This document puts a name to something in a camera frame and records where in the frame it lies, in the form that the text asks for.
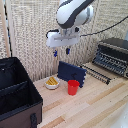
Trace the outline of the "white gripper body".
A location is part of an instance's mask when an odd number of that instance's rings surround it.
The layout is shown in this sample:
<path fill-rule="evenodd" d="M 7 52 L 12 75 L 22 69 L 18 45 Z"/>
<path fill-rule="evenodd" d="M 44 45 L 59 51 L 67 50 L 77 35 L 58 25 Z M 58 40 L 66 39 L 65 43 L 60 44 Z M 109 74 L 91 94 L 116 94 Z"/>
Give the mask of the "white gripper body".
<path fill-rule="evenodd" d="M 60 31 L 59 29 L 50 30 L 47 34 L 46 45 L 50 48 L 60 46 L 70 46 L 79 42 L 79 32 L 72 31 Z"/>

